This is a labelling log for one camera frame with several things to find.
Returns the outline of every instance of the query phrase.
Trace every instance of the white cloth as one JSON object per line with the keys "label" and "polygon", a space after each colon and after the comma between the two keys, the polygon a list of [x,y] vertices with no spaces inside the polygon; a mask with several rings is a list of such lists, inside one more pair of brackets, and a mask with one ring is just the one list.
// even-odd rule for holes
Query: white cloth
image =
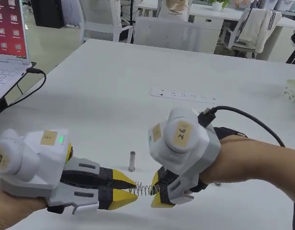
{"label": "white cloth", "polygon": [[244,42],[249,47],[256,46],[258,34],[266,18],[267,11],[267,9],[252,9],[250,11],[246,21],[241,26],[238,42]]}
{"label": "white cloth", "polygon": [[261,30],[257,37],[256,42],[256,53],[261,53],[264,48],[264,44],[276,28],[276,25],[282,18],[282,14],[280,12],[274,12],[274,11],[267,11],[265,20],[263,21],[261,25]]}

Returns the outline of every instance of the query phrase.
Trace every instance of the white cabinet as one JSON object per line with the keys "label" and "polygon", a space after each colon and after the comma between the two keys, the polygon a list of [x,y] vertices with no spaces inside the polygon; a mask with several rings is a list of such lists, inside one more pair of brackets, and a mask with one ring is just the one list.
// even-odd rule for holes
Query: white cabinet
{"label": "white cabinet", "polygon": [[285,63],[295,50],[290,40],[294,31],[294,28],[277,26],[256,59]]}
{"label": "white cabinet", "polygon": [[223,19],[195,16],[193,23],[201,27],[199,52],[213,54],[223,25]]}

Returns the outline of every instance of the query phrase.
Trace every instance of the power strip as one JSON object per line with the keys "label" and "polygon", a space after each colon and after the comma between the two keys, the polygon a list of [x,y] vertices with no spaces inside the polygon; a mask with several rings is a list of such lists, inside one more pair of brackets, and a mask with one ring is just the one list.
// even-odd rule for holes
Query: power strip
{"label": "power strip", "polygon": [[175,92],[170,90],[158,89],[156,87],[151,88],[150,95],[153,97],[218,104],[218,101],[215,97],[206,97],[191,93]]}

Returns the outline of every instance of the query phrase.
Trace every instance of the laptop keyboard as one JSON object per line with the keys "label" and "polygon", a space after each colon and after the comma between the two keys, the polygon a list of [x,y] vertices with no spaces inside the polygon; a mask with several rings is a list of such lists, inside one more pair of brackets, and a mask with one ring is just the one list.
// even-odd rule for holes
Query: laptop keyboard
{"label": "laptop keyboard", "polygon": [[0,69],[0,89],[18,73],[19,69]]}

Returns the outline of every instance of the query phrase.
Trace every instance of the forearm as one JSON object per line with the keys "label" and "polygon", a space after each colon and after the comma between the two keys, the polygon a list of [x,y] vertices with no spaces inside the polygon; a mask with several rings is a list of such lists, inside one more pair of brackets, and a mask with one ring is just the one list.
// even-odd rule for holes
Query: forearm
{"label": "forearm", "polygon": [[270,182],[295,202],[295,150],[240,137],[226,138],[221,151],[244,157],[243,180]]}
{"label": "forearm", "polygon": [[257,148],[265,153],[257,178],[272,183],[295,202],[295,150],[261,142]]}
{"label": "forearm", "polygon": [[229,136],[221,140],[218,157],[200,177],[206,184],[264,180],[295,202],[295,150]]}

